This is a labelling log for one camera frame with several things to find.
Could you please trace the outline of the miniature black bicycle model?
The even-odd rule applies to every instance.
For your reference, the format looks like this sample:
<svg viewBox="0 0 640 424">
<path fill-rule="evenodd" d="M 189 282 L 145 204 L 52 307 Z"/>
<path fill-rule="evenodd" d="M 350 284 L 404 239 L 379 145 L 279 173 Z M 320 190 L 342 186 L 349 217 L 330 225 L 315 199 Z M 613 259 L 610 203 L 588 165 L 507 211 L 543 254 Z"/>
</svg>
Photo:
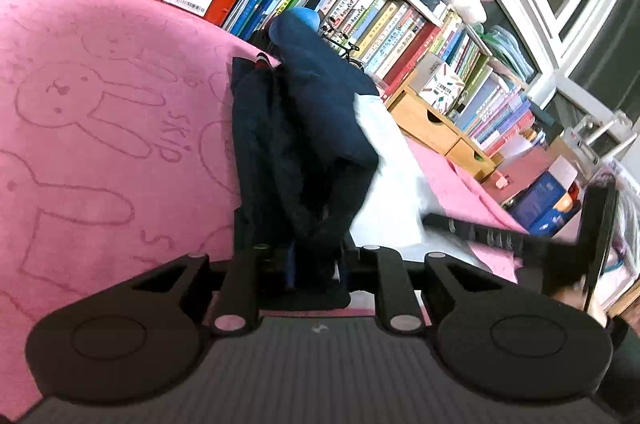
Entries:
<svg viewBox="0 0 640 424">
<path fill-rule="evenodd" d="M 347 35 L 339 32 L 329 22 L 323 22 L 320 25 L 319 32 L 321 38 L 331 46 L 342 60 L 362 69 L 362 63 L 357 58 L 357 54 L 360 51 L 358 44 L 351 42 Z"/>
</svg>

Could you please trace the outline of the navy and white jacket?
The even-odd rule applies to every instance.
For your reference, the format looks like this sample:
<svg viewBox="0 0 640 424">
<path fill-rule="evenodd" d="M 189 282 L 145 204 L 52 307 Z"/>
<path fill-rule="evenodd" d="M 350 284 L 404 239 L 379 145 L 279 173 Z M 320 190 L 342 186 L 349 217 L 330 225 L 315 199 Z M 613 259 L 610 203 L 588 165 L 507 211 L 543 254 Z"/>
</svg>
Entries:
<svg viewBox="0 0 640 424">
<path fill-rule="evenodd" d="M 241 205 L 259 249 L 264 310 L 350 304 L 343 242 L 421 260 L 438 243 L 422 217 L 439 202 L 373 81 L 321 38 L 232 63 L 232 137 Z"/>
</svg>

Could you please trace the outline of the wooden desktop drawer shelf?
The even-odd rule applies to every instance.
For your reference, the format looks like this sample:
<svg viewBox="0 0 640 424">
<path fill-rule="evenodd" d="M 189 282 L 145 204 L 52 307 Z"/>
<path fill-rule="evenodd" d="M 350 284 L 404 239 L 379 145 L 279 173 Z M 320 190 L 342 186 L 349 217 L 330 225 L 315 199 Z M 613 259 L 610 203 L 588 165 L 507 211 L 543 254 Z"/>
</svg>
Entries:
<svg viewBox="0 0 640 424">
<path fill-rule="evenodd" d="M 496 170 L 497 164 L 486 153 L 408 84 L 400 86 L 385 105 L 409 137 L 445 156 L 478 182 L 484 182 Z"/>
</svg>

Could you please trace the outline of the blue plush ball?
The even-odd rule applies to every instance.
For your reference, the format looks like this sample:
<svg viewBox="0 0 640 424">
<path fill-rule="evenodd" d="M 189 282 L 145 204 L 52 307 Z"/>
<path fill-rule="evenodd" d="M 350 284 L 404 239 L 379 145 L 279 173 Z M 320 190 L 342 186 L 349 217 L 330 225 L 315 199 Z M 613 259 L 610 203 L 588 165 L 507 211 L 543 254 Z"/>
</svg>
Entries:
<svg viewBox="0 0 640 424">
<path fill-rule="evenodd" d="M 278 14 L 270 23 L 268 34 L 273 44 L 284 46 L 317 35 L 319 28 L 320 15 L 315 10 L 296 6 Z"/>
</svg>

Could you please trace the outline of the white pencil-pattern box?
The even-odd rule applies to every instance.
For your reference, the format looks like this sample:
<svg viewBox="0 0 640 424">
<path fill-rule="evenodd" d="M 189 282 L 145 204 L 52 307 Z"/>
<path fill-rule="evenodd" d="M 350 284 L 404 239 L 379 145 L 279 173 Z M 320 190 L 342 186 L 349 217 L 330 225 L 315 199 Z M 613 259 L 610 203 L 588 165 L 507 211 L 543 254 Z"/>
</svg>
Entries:
<svg viewBox="0 0 640 424">
<path fill-rule="evenodd" d="M 465 82 L 444 63 L 433 72 L 418 95 L 439 113 L 447 114 L 465 87 Z"/>
</svg>

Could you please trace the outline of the blue paper gift bag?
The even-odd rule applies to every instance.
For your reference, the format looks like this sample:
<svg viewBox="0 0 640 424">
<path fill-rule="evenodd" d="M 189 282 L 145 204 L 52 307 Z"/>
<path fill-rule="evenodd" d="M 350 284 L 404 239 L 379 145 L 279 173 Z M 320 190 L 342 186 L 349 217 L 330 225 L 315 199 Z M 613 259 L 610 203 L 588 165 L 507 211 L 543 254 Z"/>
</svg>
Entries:
<svg viewBox="0 0 640 424">
<path fill-rule="evenodd" d="M 554 236 L 582 208 L 577 171 L 547 170 L 509 207 L 510 215 L 533 236 Z"/>
</svg>

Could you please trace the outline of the pink rabbit-print blanket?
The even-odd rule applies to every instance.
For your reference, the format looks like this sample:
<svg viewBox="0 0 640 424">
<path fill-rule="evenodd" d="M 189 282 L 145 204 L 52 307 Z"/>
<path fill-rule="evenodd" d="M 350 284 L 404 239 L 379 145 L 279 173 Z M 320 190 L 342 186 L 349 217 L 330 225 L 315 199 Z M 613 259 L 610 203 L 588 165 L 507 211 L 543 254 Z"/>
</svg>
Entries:
<svg viewBox="0 0 640 424">
<path fill-rule="evenodd" d="M 231 67 L 256 56 L 152 0 L 1 0 L 3 416 L 40 399 L 25 345 L 47 314 L 185 254 L 232 256 Z M 515 227 L 407 141 L 439 210 Z"/>
</svg>

